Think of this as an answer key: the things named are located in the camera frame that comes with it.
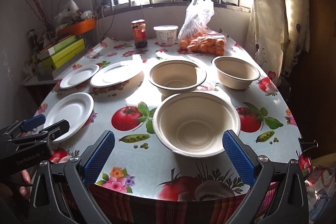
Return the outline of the person's left hand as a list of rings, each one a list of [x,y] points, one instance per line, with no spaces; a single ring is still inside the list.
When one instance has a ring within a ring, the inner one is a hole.
[[[19,187],[19,193],[24,199],[29,200],[31,196],[31,178],[27,170],[21,171],[22,185]]]

